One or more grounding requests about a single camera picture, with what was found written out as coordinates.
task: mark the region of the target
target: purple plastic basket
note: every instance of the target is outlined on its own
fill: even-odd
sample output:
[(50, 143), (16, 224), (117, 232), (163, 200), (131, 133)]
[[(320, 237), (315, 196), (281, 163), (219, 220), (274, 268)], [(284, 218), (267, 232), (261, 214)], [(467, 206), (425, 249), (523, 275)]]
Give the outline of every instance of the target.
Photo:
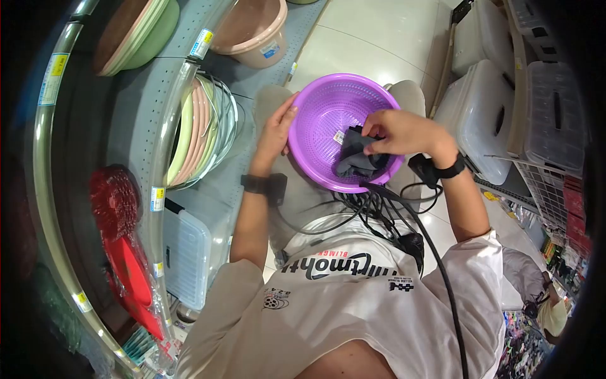
[(299, 107), (288, 133), (288, 145), (301, 169), (322, 187), (337, 192), (360, 193), (362, 181), (385, 184), (395, 174), (403, 155), (393, 155), (384, 170), (370, 180), (353, 175), (340, 178), (335, 167), (341, 153), (339, 132), (364, 125), (366, 117), (381, 109), (400, 109), (396, 100), (379, 84), (363, 76), (338, 73), (309, 83), (296, 98)]

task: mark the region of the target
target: stacked plates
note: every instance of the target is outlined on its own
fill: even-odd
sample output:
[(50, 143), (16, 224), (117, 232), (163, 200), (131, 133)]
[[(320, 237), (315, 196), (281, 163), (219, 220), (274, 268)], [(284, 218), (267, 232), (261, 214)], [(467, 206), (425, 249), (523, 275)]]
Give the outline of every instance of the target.
[(236, 139), (238, 111), (227, 86), (211, 75), (196, 75), (181, 100), (181, 126), (175, 136), (166, 183), (189, 187), (228, 155)]
[(162, 50), (178, 20), (176, 0), (124, 0), (97, 44), (93, 70), (114, 76), (144, 65)]

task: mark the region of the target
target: gray cloth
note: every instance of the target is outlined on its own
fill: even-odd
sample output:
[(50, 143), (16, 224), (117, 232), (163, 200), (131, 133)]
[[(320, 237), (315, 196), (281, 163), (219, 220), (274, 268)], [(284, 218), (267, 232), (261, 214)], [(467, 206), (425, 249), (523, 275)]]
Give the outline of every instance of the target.
[(369, 136), (363, 137), (362, 127), (350, 127), (343, 138), (341, 155), (336, 167), (336, 174), (341, 178), (347, 178), (353, 175), (372, 177), (377, 170), (384, 169), (389, 160), (388, 154), (377, 154), (367, 156), (364, 154), (364, 147), (376, 142), (376, 138)]

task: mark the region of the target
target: person's right hand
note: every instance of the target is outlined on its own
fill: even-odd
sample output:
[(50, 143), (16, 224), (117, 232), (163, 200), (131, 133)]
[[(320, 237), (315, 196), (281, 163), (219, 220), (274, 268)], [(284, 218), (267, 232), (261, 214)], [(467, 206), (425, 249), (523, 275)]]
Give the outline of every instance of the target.
[(443, 161), (450, 167), (458, 154), (454, 138), (442, 126), (404, 110), (380, 110), (369, 115), (362, 127), (362, 136), (367, 135), (385, 138), (366, 146), (366, 155), (427, 153), (437, 166), (443, 166)]

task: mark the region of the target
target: black cable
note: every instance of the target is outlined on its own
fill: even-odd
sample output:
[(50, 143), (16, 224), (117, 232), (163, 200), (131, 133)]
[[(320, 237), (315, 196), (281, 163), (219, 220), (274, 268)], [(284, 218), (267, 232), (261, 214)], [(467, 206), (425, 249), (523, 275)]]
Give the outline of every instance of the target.
[[(468, 372), (468, 366), (467, 366), (467, 355), (465, 353), (465, 344), (463, 341), (463, 333), (461, 330), (461, 324), (459, 322), (459, 314), (458, 314), (457, 308), (456, 308), (455, 295), (453, 293), (453, 289), (450, 284), (450, 279), (448, 278), (448, 274), (446, 273), (446, 268), (444, 267), (444, 264), (442, 263), (442, 259), (440, 258), (439, 254), (438, 254), (438, 250), (436, 249), (436, 246), (433, 244), (433, 241), (429, 237), (429, 233), (427, 233), (425, 226), (423, 225), (423, 223), (421, 222), (421, 219), (419, 219), (419, 216), (418, 216), (420, 214), (428, 212), (433, 206), (436, 205), (436, 203), (438, 201), (438, 197), (440, 197), (440, 195), (442, 195), (442, 193), (444, 192), (444, 188), (442, 186), (436, 186), (435, 195), (430, 196), (428, 198), (406, 199), (406, 198), (402, 197), (405, 190), (407, 190), (410, 187), (420, 186), (420, 185), (424, 185), (424, 183), (413, 183), (413, 184), (409, 184), (408, 186), (405, 186), (400, 191), (399, 196), (397, 194), (395, 194), (394, 192), (392, 192), (391, 190), (386, 189), (385, 187), (377, 186), (376, 184), (369, 184), (369, 183), (361, 184), (361, 186), (368, 188), (368, 192), (356, 193), (356, 194), (338, 193), (338, 195), (340, 197), (340, 200), (338, 200), (338, 201), (341, 201), (346, 207), (354, 210), (355, 213), (351, 217), (349, 217), (347, 220), (345, 220), (344, 222), (339, 223), (337, 226), (331, 227), (327, 230), (322, 230), (320, 232), (301, 230), (300, 228), (298, 228), (298, 227), (290, 224), (288, 221), (286, 221), (286, 219), (280, 213), (279, 209), (276, 208), (276, 212), (278, 213), (278, 217), (280, 217), (280, 219), (289, 228), (295, 230), (296, 232), (306, 234), (306, 235), (320, 235), (320, 234), (331, 232), (332, 230), (335, 230), (335, 229), (347, 224), (349, 221), (351, 221), (354, 218), (356, 218), (357, 216), (359, 216), (361, 221), (364, 223), (364, 226), (366, 226), (366, 228), (368, 228), (368, 230), (372, 234), (394, 243), (395, 239), (396, 239), (396, 235), (397, 236), (401, 236), (401, 235), (400, 235), (398, 229), (396, 228), (395, 219), (392, 217), (391, 212), (389, 211), (389, 208), (385, 204), (385, 199), (387, 200), (387, 202), (389, 203), (391, 208), (396, 212), (399, 219), (402, 220), (402, 222), (411, 231), (414, 231), (414, 229), (411, 227), (411, 225), (405, 220), (405, 218), (399, 212), (400, 210), (405, 209), (410, 214), (410, 216), (413, 218), (415, 223), (419, 226), (421, 234), (423, 234), (423, 237), (427, 240), (427, 243), (429, 244), (431, 252), (438, 264), (438, 269), (440, 270), (440, 273), (442, 274), (442, 279), (444, 280), (444, 286), (446, 287), (446, 291), (448, 293), (448, 300), (450, 302), (450, 308), (451, 308), (451, 311), (453, 314), (454, 331), (456, 334), (457, 341), (459, 343), (459, 353), (461, 355), (461, 368), (463, 371), (463, 379), (468, 379), (469, 372)], [(337, 200), (335, 193), (333, 192), (332, 194), (333, 194), (333, 199)], [(432, 201), (432, 200), (433, 200), (433, 203), (431, 204), (431, 206), (429, 208), (425, 209), (423, 212), (416, 212), (410, 206), (410, 203), (424, 203), (426, 201)], [(397, 203), (400, 203), (403, 206), (403, 208), (398, 209), (393, 204), (394, 201), (396, 201)], [(387, 217), (385, 217), (385, 215), (383, 215), (384, 209), (386, 210), (389, 218), (387, 218)], [(383, 234), (374, 230), (374, 228), (372, 228), (368, 224), (368, 218), (373, 218), (375, 220), (381, 221), (383, 223), (383, 225), (385, 226), (385, 229), (391, 233), (391, 238), (387, 238), (387, 237), (383, 236)], [(420, 271), (421, 276), (423, 273), (423, 269), (424, 269), (424, 265), (422, 264), (421, 271)]]

